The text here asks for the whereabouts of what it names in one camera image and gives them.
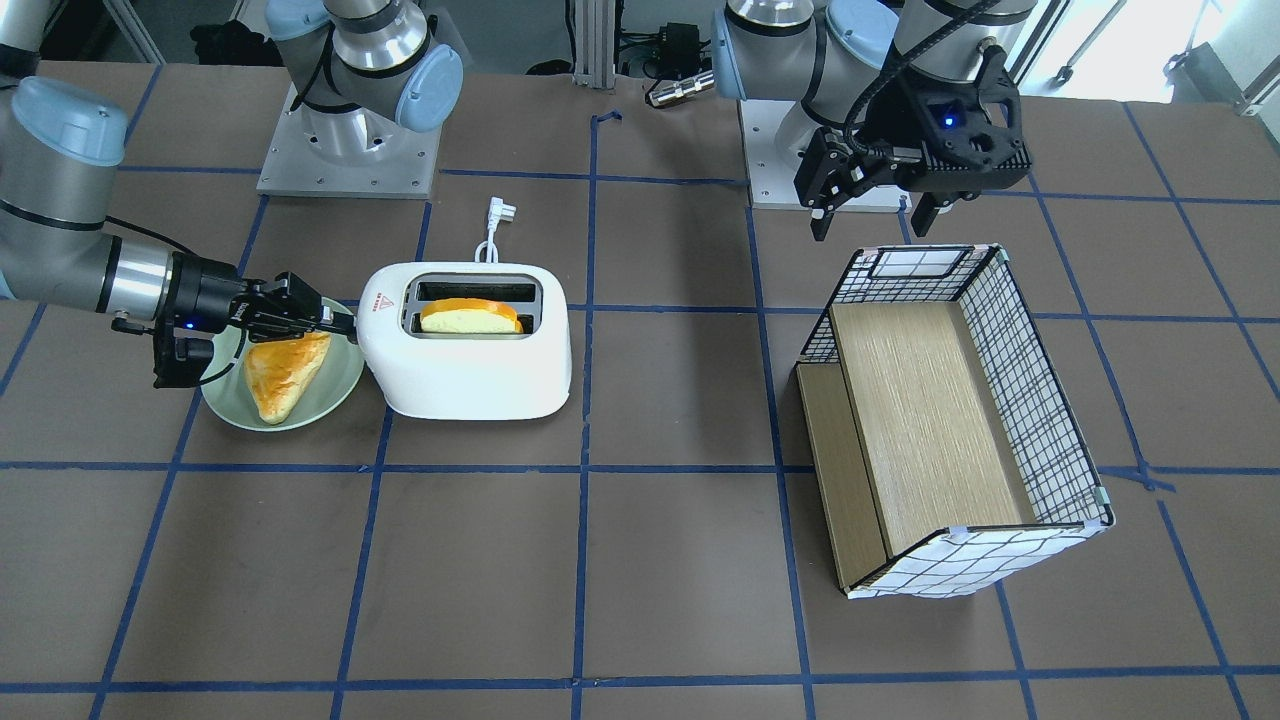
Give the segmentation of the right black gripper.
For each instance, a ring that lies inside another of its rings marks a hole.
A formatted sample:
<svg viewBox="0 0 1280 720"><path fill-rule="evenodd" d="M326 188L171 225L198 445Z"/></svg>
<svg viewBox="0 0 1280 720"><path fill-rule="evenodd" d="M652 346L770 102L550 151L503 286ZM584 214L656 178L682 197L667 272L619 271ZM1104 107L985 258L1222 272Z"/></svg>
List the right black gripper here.
<svg viewBox="0 0 1280 720"><path fill-rule="evenodd" d="M355 315L326 310L321 295L297 274L247 279L230 264L188 252L172 255L166 319L214 334L232 325L252 341L296 340L319 329L358 343Z"/></svg>

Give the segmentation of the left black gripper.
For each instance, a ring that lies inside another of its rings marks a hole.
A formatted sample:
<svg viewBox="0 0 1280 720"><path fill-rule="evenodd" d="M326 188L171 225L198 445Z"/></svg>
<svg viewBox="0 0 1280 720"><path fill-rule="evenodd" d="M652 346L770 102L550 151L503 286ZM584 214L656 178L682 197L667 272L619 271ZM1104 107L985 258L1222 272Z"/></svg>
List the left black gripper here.
<svg viewBox="0 0 1280 720"><path fill-rule="evenodd" d="M972 58L978 61L975 78L955 85L1004 79L1018 91L1004 67L1007 59L1004 47L975 47ZM846 201L876 186L893 184L922 193L911 213L910 228L915 237L924 238L946 202L972 200L988 190L1006 190L1025 178L1033 167L1021 122L1023 149L993 170L970 170L931 156L899 82L910 77L952 82L908 65L896 49L890 50L886 64L897 74L867 104L864 119L852 132L855 143L846 143L842 131L817 129L794 177L797 200L810 209L810 232L815 242L826 240L836 211ZM1019 110L1021 119L1020 95Z"/></svg>

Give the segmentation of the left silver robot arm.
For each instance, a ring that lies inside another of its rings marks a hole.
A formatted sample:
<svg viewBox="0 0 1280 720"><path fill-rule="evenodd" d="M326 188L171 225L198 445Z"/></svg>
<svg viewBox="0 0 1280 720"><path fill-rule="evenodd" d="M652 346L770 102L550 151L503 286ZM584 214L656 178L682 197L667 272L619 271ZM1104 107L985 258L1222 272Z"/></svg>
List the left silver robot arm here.
<svg viewBox="0 0 1280 720"><path fill-rule="evenodd" d="M918 193L916 236L1032 167L1007 46L1032 1L727 1L710 41L717 91L791 101L810 126L797 204L824 240L872 190Z"/></svg>

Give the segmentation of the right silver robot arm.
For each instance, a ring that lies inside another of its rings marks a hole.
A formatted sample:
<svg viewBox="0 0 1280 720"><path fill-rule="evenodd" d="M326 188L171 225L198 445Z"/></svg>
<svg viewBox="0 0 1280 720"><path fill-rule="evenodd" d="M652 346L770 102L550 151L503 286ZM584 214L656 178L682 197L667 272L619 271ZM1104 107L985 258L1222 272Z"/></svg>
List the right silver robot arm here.
<svg viewBox="0 0 1280 720"><path fill-rule="evenodd" d="M310 331L355 337L355 319L291 273L243 278L229 264L109 234L128 115L37 73L50 1L3 4L3 296L113 318L155 354L195 363L238 327L255 343Z"/></svg>

